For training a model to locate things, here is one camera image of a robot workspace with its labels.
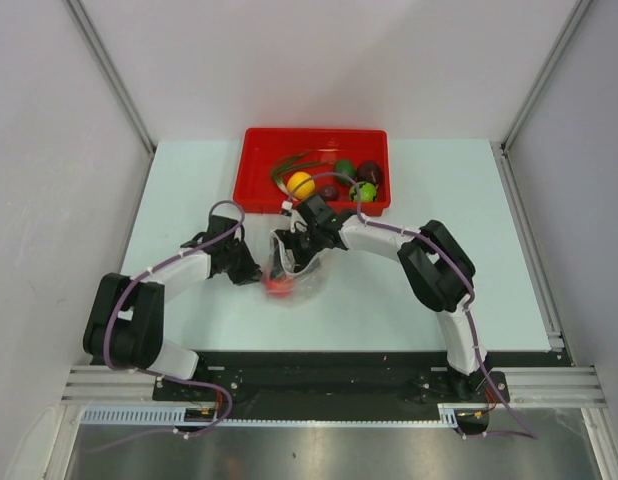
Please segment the clear zip top bag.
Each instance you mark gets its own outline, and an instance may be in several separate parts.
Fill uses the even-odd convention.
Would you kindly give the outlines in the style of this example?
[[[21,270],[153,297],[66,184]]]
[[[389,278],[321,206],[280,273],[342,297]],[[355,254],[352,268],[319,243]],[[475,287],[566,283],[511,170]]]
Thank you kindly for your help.
[[[265,295],[279,303],[301,304],[305,303],[317,296],[325,287],[329,271],[330,260],[329,255],[320,252],[309,264],[309,266],[300,273],[292,273],[290,271],[288,260],[283,254],[282,241],[276,236],[276,231],[270,232],[269,236],[269,256],[264,266],[262,267],[261,282],[263,284],[265,277],[292,278],[295,282],[295,288],[291,295],[285,298],[274,298]]]

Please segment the green fake ball fruit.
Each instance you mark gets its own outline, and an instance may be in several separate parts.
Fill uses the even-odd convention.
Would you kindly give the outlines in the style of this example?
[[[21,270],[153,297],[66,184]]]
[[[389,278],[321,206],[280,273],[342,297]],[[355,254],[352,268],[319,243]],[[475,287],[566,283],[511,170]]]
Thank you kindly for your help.
[[[377,187],[370,182],[360,181],[349,189],[349,200],[351,202],[371,203],[378,197]]]

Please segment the green fake chive sprig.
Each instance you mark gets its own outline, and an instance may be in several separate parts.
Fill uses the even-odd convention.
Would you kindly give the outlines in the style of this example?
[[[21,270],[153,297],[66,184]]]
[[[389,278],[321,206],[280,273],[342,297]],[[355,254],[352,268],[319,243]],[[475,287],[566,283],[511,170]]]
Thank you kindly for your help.
[[[295,173],[303,168],[313,168],[322,165],[333,165],[335,159],[329,153],[323,155],[320,154],[317,157],[315,150],[306,150],[301,153],[285,155],[278,158],[270,168],[269,177],[275,186],[282,190],[286,189],[284,183],[284,176],[287,174]]]

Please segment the dark red fake fruit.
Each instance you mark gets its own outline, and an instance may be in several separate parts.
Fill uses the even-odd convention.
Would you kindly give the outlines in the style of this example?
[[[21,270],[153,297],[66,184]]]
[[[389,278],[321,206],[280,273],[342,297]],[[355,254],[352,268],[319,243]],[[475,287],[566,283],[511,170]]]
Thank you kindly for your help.
[[[384,183],[384,172],[377,162],[366,160],[358,166],[356,179],[359,182],[368,182],[378,187]]]

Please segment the yellow fake lemon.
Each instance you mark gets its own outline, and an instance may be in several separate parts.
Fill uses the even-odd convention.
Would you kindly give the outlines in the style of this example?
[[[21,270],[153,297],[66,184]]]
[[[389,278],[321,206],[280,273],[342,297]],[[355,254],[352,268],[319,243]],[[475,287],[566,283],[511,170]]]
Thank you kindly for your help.
[[[304,200],[315,191],[315,181],[313,177],[305,171],[293,173],[286,184],[287,191],[296,200]]]

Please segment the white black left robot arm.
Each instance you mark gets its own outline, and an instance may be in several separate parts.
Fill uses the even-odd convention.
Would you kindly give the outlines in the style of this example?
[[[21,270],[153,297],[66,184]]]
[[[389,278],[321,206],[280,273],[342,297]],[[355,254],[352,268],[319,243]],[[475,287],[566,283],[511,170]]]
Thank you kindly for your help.
[[[243,286],[259,281],[262,271],[246,244],[242,223],[212,214],[205,231],[137,278],[119,273],[102,277],[83,334],[83,350],[112,368],[174,378],[176,389],[188,399],[203,397],[210,376],[198,368],[195,351],[165,338],[165,307],[219,274]]]

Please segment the dark brown fake food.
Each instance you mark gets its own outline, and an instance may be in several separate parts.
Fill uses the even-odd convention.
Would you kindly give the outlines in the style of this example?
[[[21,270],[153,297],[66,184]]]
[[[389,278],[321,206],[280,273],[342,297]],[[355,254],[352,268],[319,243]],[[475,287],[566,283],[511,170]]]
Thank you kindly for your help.
[[[326,202],[338,201],[340,198],[340,191],[333,184],[322,185],[318,188],[317,193]]]

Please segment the red fake tomato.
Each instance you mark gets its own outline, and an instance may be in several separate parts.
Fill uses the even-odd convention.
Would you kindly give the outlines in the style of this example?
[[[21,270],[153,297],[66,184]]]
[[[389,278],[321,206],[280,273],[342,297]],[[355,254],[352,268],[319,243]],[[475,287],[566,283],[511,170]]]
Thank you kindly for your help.
[[[294,280],[288,277],[265,277],[263,285],[265,293],[274,298],[285,298],[291,295],[295,288]]]

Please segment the dark green fake lime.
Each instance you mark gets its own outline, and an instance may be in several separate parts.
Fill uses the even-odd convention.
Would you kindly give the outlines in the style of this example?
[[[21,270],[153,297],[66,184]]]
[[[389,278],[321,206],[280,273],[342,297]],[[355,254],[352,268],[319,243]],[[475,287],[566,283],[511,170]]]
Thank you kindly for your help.
[[[333,171],[339,173],[342,176],[345,175],[348,178],[354,179],[356,177],[356,167],[348,159],[339,159],[334,163]],[[344,182],[343,177],[339,177],[339,182]]]

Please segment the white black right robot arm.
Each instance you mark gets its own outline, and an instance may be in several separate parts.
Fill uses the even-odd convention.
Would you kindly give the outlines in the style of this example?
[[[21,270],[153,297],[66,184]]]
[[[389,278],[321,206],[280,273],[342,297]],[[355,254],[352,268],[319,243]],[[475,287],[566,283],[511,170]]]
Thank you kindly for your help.
[[[466,317],[475,299],[473,262],[446,226],[429,221],[416,231],[383,224],[354,210],[337,213],[317,194],[297,206],[282,204],[290,226],[271,234],[272,264],[267,276],[280,288],[317,275],[328,250],[362,251],[398,262],[418,301],[436,313],[447,348],[452,393],[473,401],[486,389],[486,350]]]

